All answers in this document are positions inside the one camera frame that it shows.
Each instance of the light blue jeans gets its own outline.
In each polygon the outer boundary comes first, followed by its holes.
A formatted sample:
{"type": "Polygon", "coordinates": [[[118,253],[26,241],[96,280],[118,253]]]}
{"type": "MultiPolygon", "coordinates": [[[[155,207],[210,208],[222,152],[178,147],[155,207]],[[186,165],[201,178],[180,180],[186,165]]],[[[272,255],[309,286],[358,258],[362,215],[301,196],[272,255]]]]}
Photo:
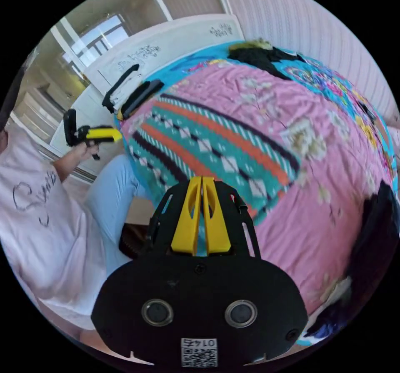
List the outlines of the light blue jeans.
{"type": "Polygon", "coordinates": [[[119,241],[134,197],[146,198],[146,192],[125,155],[108,163],[87,193],[85,205],[102,234],[107,276],[131,260],[119,250],[119,241]]]}

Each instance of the hand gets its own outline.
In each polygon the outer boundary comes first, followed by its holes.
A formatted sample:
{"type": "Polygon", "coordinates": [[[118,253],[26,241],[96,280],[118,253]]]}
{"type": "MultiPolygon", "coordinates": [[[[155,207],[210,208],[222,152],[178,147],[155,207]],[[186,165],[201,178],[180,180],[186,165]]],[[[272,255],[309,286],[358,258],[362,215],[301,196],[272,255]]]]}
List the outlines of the hand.
{"type": "Polygon", "coordinates": [[[99,152],[99,146],[95,145],[94,142],[91,142],[90,146],[87,146],[86,143],[81,143],[74,147],[74,153],[79,161],[79,163],[84,162],[99,152]]]}

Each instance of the bed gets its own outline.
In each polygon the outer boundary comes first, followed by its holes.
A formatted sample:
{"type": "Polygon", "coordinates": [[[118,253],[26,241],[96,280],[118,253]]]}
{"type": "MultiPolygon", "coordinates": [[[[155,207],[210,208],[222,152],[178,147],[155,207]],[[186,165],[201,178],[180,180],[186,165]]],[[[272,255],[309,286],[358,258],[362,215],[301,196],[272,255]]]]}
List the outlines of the bed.
{"type": "MultiPolygon", "coordinates": [[[[256,226],[262,258],[288,273],[316,318],[348,296],[345,272],[362,227],[363,203],[381,181],[397,199],[396,153],[374,107],[346,78],[301,53],[280,75],[228,57],[244,41],[232,15],[163,23],[132,36],[86,76],[105,94],[134,63],[162,90],[122,124],[125,149],[156,206],[195,175],[235,187],[256,226]]],[[[198,255],[205,255],[200,225],[198,255]]]]}

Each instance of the decorative carving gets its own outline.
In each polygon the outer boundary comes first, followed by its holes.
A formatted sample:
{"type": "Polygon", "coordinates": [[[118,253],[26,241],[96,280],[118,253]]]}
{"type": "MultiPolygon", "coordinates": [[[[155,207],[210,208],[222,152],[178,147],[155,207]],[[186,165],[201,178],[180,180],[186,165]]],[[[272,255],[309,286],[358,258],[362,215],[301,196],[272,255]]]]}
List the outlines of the decorative carving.
{"type": "Polygon", "coordinates": [[[139,48],[137,51],[128,53],[124,56],[124,59],[118,62],[118,70],[120,72],[125,71],[128,67],[132,66],[134,63],[138,63],[140,66],[146,64],[145,60],[150,56],[156,58],[160,51],[160,47],[153,47],[146,45],[139,48]]]}
{"type": "Polygon", "coordinates": [[[233,35],[232,26],[228,23],[220,23],[218,28],[211,27],[210,33],[214,34],[216,37],[223,37],[228,35],[233,35]]]}

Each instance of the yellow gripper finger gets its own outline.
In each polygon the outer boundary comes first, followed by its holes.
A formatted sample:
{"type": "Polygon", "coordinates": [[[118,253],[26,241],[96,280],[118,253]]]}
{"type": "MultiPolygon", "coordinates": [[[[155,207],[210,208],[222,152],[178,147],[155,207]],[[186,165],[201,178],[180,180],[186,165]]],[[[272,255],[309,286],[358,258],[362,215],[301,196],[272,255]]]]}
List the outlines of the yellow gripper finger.
{"type": "Polygon", "coordinates": [[[171,248],[174,252],[196,256],[201,203],[201,177],[193,177],[187,188],[171,248]]]}
{"type": "Polygon", "coordinates": [[[207,256],[213,253],[229,252],[231,244],[222,208],[218,200],[214,178],[203,177],[202,184],[207,256]]]}

